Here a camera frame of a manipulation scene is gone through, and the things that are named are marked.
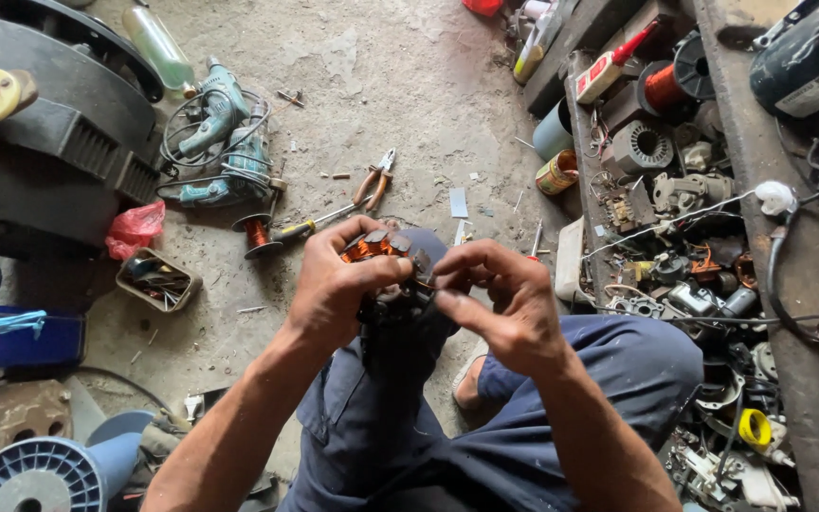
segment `concrete floor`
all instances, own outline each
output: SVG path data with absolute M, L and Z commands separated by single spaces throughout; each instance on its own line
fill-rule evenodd
M 128 5 L 97 0 L 88 12 L 122 33 L 120 14 Z M 243 87 L 278 108 L 283 103 L 275 90 L 305 91 L 303 110 L 288 108 L 273 118 L 271 156 L 286 158 L 284 178 L 290 181 L 278 219 L 302 220 L 346 205 L 364 169 L 395 146 L 395 179 L 381 219 L 436 229 L 450 245 L 458 220 L 450 216 L 448 189 L 463 187 L 473 223 L 467 232 L 475 238 L 495 238 L 526 252 L 537 220 L 545 216 L 540 247 L 556 248 L 565 220 L 532 184 L 542 161 L 514 138 L 529 140 L 535 121 L 521 108 L 508 68 L 493 62 L 506 58 L 493 20 L 473 15 L 459 0 L 151 0 L 151 8 L 197 63 L 199 77 L 206 75 L 204 58 L 216 55 Z M 299 148 L 295 153 L 290 140 Z M 352 179 L 323 179 L 319 172 L 351 172 Z M 472 172 L 478 180 L 471 180 Z M 435 184 L 439 176 L 447 180 Z M 4 262 L 0 302 L 69 309 L 92 302 L 85 362 L 126 375 L 182 410 L 187 391 L 231 385 L 289 308 L 301 244 L 277 258 L 244 261 L 244 238 L 229 226 L 255 210 L 167 211 L 165 232 L 153 247 L 204 279 L 203 290 L 180 313 L 154 311 L 111 287 L 114 262 Z M 554 271 L 554 255 L 543 262 Z M 259 305 L 270 307 L 236 313 Z M 450 339 L 425 388 L 449 436 L 467 428 L 449 386 L 475 341 L 462 331 Z M 138 351 L 142 355 L 132 365 Z M 82 380 L 107 414 L 147 405 L 121 384 Z M 267 465 L 284 480 L 298 466 L 299 435 L 292 417 Z

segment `red nozzle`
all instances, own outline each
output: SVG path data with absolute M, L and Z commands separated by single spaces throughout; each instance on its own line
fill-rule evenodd
M 624 63 L 631 58 L 637 46 L 643 42 L 643 39 L 646 39 L 646 36 L 648 36 L 657 25 L 659 25 L 659 22 L 653 21 L 650 25 L 641 30 L 640 33 L 632 37 L 630 41 L 615 48 L 615 51 L 611 52 L 611 64 L 624 65 Z

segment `orange-handled pliers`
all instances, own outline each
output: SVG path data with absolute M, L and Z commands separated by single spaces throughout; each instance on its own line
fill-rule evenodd
M 397 148 L 392 147 L 381 158 L 381 163 L 378 166 L 369 166 L 369 176 L 365 177 L 362 184 L 358 186 L 356 194 L 353 196 L 353 204 L 358 206 L 366 196 L 366 191 L 371 187 L 371 183 L 377 178 L 378 188 L 371 196 L 369 202 L 365 204 L 366 211 L 372 211 L 378 207 L 381 198 L 384 197 L 384 190 L 388 188 L 388 182 L 394 177 L 391 174 L 391 165 L 394 163 L 394 157 L 397 156 Z

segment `person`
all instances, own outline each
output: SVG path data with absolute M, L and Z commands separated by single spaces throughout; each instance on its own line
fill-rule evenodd
M 381 228 L 356 216 L 308 239 L 283 325 L 165 461 L 144 512 L 238 510 L 293 410 L 301 460 L 282 511 L 681 510 L 654 450 L 701 381 L 701 352 L 686 335 L 623 315 L 559 321 L 544 264 L 494 240 L 447 250 L 431 231 L 404 229 L 411 251 L 437 262 L 437 307 L 380 332 L 372 372 L 356 338 L 359 303 L 402 283 L 412 264 L 338 254 Z M 474 285 L 493 310 L 468 296 Z M 448 439 L 422 388 L 458 326 L 490 347 L 458 400 L 507 403 Z

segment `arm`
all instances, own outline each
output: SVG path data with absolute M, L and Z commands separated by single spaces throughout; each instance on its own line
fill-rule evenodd
M 315 375 L 358 332 L 362 295 L 400 283 L 412 271 L 407 259 L 339 259 L 348 241 L 375 229 L 385 227 L 357 216 L 306 242 L 287 320 L 156 473 L 142 512 L 238 510 Z
M 448 251 L 433 269 L 438 286 L 484 286 L 489 311 L 471 297 L 440 290 L 445 314 L 476 332 L 506 367 L 533 378 L 545 405 L 564 476 L 584 510 L 677 512 L 674 489 L 643 439 L 606 400 L 561 333 L 549 272 L 483 239 Z

